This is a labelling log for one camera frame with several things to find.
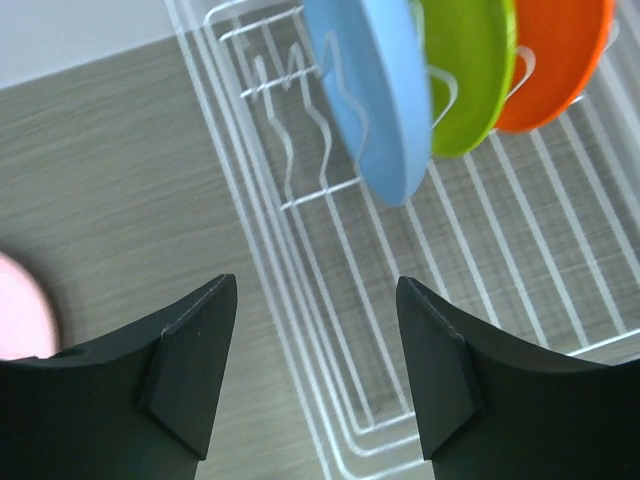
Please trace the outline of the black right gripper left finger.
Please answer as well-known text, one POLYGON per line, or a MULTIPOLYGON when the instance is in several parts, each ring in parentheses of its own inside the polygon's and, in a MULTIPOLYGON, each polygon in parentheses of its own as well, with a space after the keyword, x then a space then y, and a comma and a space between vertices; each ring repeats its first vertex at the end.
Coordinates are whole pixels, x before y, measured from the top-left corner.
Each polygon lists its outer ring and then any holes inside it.
POLYGON ((236 313, 236 279, 222 274, 50 358, 3 361, 2 477, 194 478, 236 313))

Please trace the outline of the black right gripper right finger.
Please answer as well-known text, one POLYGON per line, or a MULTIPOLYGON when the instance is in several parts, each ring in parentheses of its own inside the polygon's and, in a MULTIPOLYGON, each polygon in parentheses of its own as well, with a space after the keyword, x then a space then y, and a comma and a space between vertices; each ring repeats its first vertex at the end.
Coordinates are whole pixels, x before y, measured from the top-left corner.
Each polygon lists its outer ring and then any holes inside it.
POLYGON ((423 457, 438 479, 635 479, 639 364, 524 341, 411 277, 396 308, 423 457))

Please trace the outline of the pink plate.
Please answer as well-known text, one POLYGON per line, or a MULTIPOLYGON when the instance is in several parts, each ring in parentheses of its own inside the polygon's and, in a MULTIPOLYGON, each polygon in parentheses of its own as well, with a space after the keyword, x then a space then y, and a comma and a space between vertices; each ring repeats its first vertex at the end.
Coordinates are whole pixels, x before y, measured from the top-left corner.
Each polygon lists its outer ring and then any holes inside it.
POLYGON ((18 261, 1 253, 1 359, 49 358, 60 349, 52 302, 18 261))

